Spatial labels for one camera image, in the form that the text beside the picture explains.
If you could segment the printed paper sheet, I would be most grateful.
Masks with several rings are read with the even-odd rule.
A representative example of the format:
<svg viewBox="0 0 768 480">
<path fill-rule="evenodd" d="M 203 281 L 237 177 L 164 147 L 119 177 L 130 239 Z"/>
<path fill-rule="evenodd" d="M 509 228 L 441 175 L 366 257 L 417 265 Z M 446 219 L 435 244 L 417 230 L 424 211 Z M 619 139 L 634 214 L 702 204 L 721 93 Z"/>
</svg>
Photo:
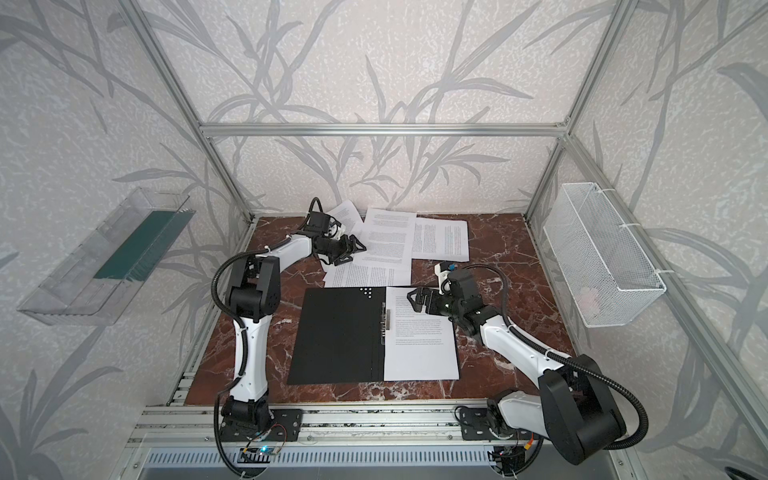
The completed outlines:
<svg viewBox="0 0 768 480">
<path fill-rule="evenodd" d="M 458 380 L 453 324 L 446 317 L 416 313 L 406 298 L 408 292 L 405 287 L 386 288 L 392 318 L 384 347 L 384 380 Z"/>
</svg>

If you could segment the folder white cover black inside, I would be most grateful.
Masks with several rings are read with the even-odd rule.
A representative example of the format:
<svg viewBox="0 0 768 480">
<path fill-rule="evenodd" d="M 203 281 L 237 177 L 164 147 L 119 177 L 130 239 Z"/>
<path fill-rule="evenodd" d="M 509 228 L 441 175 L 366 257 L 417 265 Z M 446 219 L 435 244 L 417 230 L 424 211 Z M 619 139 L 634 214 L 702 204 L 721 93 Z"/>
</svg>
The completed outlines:
<svg viewBox="0 0 768 480">
<path fill-rule="evenodd" d="M 380 321 L 386 288 L 307 290 L 287 383 L 397 382 L 383 375 Z"/>
</svg>

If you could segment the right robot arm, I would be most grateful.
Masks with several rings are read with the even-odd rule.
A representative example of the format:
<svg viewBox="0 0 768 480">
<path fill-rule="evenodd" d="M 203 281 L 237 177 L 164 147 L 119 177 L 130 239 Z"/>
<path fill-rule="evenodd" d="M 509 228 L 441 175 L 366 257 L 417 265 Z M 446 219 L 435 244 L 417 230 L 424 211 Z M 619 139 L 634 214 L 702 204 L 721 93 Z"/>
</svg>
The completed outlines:
<svg viewBox="0 0 768 480">
<path fill-rule="evenodd" d="M 500 304 L 486 303 L 476 268 L 443 262 L 436 268 L 437 286 L 417 287 L 406 298 L 415 312 L 448 318 L 536 384 L 535 395 L 510 391 L 489 399 L 480 431 L 499 440 L 530 432 L 549 440 L 573 465 L 600 450 L 623 450 L 643 440 L 648 416 L 639 400 L 603 375 L 591 357 L 569 356 L 520 328 L 508 309 L 509 281 L 498 268 L 492 271 L 502 282 Z"/>
</svg>

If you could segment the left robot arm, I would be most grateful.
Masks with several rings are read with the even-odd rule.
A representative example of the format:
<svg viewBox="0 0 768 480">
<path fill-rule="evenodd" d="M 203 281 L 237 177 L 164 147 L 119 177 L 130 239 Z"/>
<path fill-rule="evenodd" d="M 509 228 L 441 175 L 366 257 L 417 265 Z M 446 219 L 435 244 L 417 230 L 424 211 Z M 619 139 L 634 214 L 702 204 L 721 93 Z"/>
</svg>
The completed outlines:
<svg viewBox="0 0 768 480">
<path fill-rule="evenodd" d="M 319 210 L 307 213 L 298 230 L 275 245 L 238 253 L 217 269 L 211 297 L 233 321 L 235 371 L 214 400 L 217 414 L 230 424 L 261 434 L 274 423 L 268 405 L 266 355 L 268 331 L 281 303 L 281 273 L 314 258 L 339 266 L 367 250 L 334 216 Z"/>
</svg>

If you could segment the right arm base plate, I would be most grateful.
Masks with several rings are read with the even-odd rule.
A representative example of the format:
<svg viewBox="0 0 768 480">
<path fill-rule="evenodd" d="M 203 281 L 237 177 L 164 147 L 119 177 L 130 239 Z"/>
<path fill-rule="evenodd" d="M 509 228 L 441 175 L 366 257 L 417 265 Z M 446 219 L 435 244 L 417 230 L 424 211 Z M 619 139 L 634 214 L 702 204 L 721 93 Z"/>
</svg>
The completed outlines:
<svg viewBox="0 0 768 480">
<path fill-rule="evenodd" d="M 459 405 L 454 408 L 453 415 L 465 441 L 508 440 L 513 436 L 511 431 L 492 425 L 487 408 Z"/>
</svg>

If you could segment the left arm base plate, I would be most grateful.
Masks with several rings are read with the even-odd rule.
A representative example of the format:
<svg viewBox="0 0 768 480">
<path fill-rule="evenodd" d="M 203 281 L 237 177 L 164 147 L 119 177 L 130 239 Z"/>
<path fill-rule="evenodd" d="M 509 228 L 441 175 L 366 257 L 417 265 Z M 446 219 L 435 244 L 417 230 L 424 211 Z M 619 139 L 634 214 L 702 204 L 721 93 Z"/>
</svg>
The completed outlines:
<svg viewBox="0 0 768 480">
<path fill-rule="evenodd" d="M 278 408 L 271 411 L 272 424 L 255 439 L 261 442 L 297 442 L 302 426 L 304 411 L 300 408 Z"/>
</svg>

